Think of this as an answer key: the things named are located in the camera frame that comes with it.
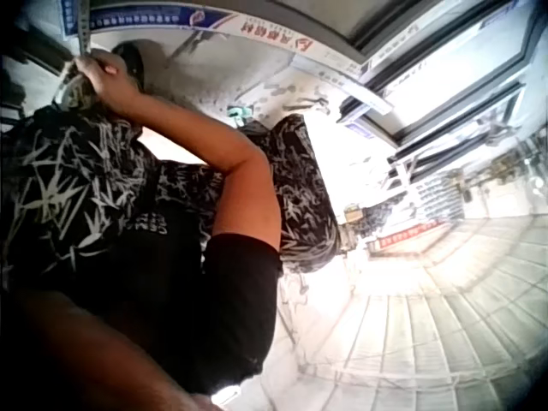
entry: patterned shorts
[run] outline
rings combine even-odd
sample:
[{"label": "patterned shorts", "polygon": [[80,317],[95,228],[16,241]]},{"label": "patterned shorts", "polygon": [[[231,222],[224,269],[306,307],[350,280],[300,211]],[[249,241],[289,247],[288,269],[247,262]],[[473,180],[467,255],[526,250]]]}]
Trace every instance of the patterned shorts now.
[{"label": "patterned shorts", "polygon": [[[337,221],[302,116],[272,130],[241,129],[269,158],[283,211],[284,270],[312,272],[337,253]],[[206,165],[157,160],[139,141],[141,129],[92,107],[55,105],[2,136],[3,286],[36,281],[59,267],[78,272],[141,213],[176,201],[211,236],[223,177]]]}]

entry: black sleeve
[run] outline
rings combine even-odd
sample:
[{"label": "black sleeve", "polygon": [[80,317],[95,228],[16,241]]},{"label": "black sleeve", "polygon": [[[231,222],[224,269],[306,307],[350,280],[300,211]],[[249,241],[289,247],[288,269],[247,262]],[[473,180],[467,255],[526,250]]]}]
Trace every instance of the black sleeve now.
[{"label": "black sleeve", "polygon": [[279,253],[237,234],[213,236],[207,245],[200,327],[200,371],[212,393],[262,371],[276,323]]}]

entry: hand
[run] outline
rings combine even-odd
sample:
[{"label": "hand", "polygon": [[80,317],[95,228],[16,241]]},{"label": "hand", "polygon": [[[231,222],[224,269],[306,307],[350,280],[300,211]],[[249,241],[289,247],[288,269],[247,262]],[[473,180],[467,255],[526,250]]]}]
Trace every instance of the hand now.
[{"label": "hand", "polygon": [[103,103],[120,116],[131,117],[141,94],[120,56],[94,49],[90,57],[76,57],[76,66]]}]

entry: skin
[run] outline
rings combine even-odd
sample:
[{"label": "skin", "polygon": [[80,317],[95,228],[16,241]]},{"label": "skin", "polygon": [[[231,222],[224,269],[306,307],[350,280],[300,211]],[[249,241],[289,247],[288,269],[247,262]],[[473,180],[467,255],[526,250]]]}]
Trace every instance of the skin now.
[{"label": "skin", "polygon": [[[280,210],[258,147],[220,122],[140,93],[119,56],[93,51],[76,64],[117,115],[163,134],[224,173],[213,235],[247,235],[279,250]],[[139,346],[65,295],[22,290],[16,298],[92,409],[220,409],[206,396],[186,393]]]}]

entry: light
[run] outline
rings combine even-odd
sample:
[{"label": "light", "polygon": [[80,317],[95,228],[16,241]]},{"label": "light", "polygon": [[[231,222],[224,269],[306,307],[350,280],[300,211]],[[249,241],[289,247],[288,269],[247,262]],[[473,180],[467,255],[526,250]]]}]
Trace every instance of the light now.
[{"label": "light", "polygon": [[224,405],[241,394],[240,385],[229,385],[211,396],[211,402],[215,405]]},{"label": "light", "polygon": [[533,183],[533,185],[536,187],[536,188],[542,188],[545,186],[545,181],[538,177],[538,176],[535,176],[531,179],[531,182]]}]

